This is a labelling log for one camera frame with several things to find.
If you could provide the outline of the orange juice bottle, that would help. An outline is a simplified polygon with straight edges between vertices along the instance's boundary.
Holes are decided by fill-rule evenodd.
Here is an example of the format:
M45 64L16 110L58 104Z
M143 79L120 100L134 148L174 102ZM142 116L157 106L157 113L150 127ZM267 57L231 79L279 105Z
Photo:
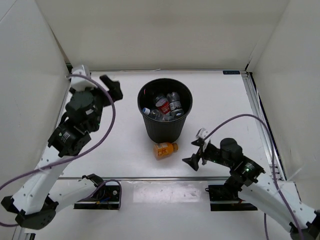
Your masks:
M177 143L163 142L153 146L153 153L156 159L163 159L177 152L179 146Z

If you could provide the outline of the clear bottle black cap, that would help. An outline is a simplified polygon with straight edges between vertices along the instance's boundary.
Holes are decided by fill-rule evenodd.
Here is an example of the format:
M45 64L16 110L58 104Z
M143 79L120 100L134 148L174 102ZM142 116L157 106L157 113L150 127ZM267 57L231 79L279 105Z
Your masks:
M169 102L171 116L174 119L181 118L185 112L182 108L179 94L177 92L171 92L166 95L166 98Z

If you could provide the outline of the clear bottle blue label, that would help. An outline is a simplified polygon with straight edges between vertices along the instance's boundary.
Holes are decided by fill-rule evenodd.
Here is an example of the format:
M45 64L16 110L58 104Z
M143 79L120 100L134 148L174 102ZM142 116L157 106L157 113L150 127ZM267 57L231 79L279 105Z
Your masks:
M164 115L162 112L160 112L158 109L149 109L144 107L142 109L142 112L144 113L144 115L146 115L147 117L155 120L155 121L159 121L159 122L164 122Z

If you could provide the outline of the clear bottle red label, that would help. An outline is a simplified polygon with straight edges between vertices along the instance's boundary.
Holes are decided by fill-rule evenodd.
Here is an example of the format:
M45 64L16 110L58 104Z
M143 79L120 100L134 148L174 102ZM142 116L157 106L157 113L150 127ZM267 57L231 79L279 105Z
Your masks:
M170 103L164 94L157 94L153 101L159 111L167 116L171 115Z

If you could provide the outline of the clear unlabelled plastic bottle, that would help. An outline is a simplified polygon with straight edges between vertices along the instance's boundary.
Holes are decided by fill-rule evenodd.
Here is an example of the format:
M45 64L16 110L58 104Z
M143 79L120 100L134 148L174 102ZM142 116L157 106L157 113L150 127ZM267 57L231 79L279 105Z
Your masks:
M162 112L158 112L156 114L155 120L160 122L170 122L170 121L173 121L174 118L171 115L166 115L166 114L163 114Z

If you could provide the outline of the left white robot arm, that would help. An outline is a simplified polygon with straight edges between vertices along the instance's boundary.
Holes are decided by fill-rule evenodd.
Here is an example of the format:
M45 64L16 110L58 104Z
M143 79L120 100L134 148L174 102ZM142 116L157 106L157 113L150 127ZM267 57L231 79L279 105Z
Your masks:
M1 185L4 188L29 177L19 191L1 201L7 212L16 215L15 225L21 228L41 230L58 212L76 202L110 200L106 181L96 174L84 175L70 192L51 192L71 162L88 155L106 140L116 120L115 102L123 99L120 82L111 80L107 75L99 77L104 85L92 80L89 75L73 73L68 78L73 88L72 97L65 106L66 112L60 124L48 139L38 166ZM107 106L112 108L112 118L106 133L94 146L82 151L91 140L90 133L99 130L102 112Z

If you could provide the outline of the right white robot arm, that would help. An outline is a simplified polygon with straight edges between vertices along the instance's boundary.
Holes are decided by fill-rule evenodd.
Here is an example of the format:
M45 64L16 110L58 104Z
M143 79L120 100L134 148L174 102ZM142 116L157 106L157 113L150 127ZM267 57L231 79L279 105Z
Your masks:
M192 142L198 146L196 153L183 162L193 170L199 162L222 165L229 168L229 178L218 195L223 200L240 199L280 224L293 240L316 240L320 237L320 212L289 193L277 189L274 180L256 162L243 154L243 149L233 138L224 138L220 147L205 143L201 138Z

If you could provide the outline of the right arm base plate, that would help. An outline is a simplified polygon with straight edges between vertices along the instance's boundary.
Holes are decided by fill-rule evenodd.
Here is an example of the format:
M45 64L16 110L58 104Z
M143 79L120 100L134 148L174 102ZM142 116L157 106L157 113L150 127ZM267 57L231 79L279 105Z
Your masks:
M223 184L209 185L205 188L209 194L211 212L257 211L258 208L239 198L238 192Z

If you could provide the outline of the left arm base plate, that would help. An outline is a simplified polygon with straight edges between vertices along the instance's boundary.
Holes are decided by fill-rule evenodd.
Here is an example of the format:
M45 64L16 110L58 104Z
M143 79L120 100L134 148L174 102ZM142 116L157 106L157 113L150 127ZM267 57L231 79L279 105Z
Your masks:
M83 175L90 180L96 191L73 205L75 210L120 210L122 205L122 185L116 179L103 180L96 174Z

